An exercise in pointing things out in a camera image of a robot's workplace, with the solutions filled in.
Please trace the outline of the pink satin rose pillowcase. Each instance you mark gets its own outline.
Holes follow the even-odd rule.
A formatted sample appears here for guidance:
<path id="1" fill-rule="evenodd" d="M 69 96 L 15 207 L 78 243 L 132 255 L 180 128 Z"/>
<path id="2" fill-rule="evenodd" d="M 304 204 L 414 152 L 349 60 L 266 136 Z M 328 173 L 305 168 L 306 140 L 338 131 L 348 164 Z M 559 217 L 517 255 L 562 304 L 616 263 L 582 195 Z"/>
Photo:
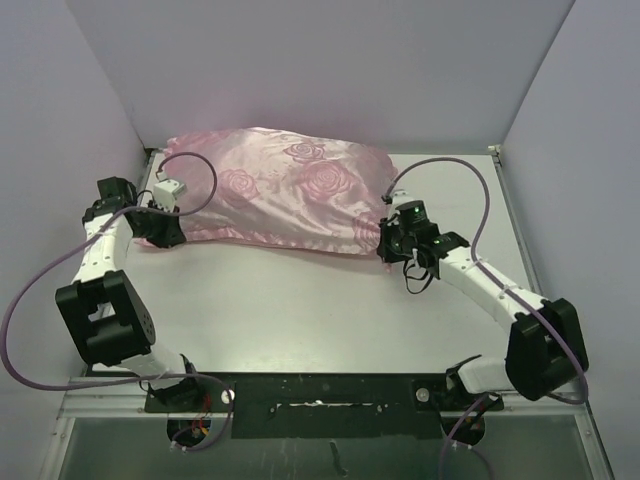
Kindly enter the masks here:
<path id="1" fill-rule="evenodd" d="M 189 243 L 376 254 L 397 169 L 374 147 L 254 127 L 173 137 L 164 153 L 166 175 L 187 187 Z"/>

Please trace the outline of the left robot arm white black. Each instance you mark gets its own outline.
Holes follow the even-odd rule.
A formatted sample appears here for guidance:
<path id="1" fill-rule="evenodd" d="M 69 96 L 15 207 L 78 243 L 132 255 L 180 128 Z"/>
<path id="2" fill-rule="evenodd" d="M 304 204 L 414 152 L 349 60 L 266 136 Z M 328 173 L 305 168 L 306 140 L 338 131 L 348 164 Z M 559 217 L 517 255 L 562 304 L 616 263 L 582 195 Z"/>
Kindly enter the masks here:
<path id="1" fill-rule="evenodd" d="M 135 238 L 158 248 L 185 243 L 176 215 L 186 186 L 162 177 L 145 205 L 124 178 L 103 179 L 98 190 L 82 218 L 90 244 L 72 283 L 57 290 L 56 305 L 87 364 L 126 369 L 146 378 L 148 394 L 161 405 L 193 410 L 205 397 L 195 367 L 158 343 L 151 314 L 125 272 Z"/>

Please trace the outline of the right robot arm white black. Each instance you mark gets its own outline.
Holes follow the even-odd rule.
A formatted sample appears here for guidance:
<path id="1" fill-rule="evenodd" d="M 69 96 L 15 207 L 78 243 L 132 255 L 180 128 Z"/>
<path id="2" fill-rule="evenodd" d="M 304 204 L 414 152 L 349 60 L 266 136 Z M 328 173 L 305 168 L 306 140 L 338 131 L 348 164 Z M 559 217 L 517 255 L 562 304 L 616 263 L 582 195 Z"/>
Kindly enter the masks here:
<path id="1" fill-rule="evenodd" d="M 507 334 L 502 359 L 474 355 L 449 372 L 448 402 L 469 408 L 481 393 L 514 391 L 536 401 L 583 379 L 588 357 L 575 307 L 524 289 L 473 253 L 455 232 L 442 233 L 421 200 L 394 195 L 385 200 L 378 256 L 405 271 L 422 269 L 420 281 L 448 283 L 484 310 Z"/>

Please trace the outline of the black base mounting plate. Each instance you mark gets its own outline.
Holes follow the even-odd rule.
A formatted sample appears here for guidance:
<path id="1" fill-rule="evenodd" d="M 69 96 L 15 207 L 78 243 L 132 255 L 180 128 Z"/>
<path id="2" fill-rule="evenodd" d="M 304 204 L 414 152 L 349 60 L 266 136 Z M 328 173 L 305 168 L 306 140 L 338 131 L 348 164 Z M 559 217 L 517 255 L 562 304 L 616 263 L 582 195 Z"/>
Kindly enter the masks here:
<path id="1" fill-rule="evenodd" d="M 235 439 L 438 439 L 446 415 L 476 395 L 444 373 L 219 372 L 205 389 L 211 411 L 232 411 Z"/>

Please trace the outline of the aluminium frame rail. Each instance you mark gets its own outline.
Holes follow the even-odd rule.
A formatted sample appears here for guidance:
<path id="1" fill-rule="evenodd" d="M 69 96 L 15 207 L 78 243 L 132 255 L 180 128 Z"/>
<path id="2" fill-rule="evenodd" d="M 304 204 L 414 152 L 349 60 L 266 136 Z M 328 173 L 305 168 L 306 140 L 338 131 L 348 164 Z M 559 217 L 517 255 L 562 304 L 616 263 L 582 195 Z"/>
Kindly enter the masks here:
<path id="1" fill-rule="evenodd" d="M 98 184 L 100 197 L 83 218 L 87 239 L 73 281 L 56 305 L 84 362 L 129 372 L 146 386 L 150 413 L 176 416 L 202 408 L 225 411 L 224 426 L 247 438 L 368 438 L 406 435 L 416 421 L 439 422 L 445 444 L 476 445 L 484 415 L 507 395 L 529 401 L 587 401 L 589 360 L 578 313 L 515 284 L 477 251 L 477 239 L 441 232 L 424 203 L 392 181 L 383 194 L 375 255 L 400 265 L 421 289 L 442 281 L 496 321 L 508 337 L 503 358 L 467 357 L 440 373 L 231 373 L 199 371 L 183 354 L 161 347 L 151 314 L 125 272 L 132 240 L 159 249 L 186 245 L 177 209 L 157 200 L 141 206 L 119 177 Z"/>

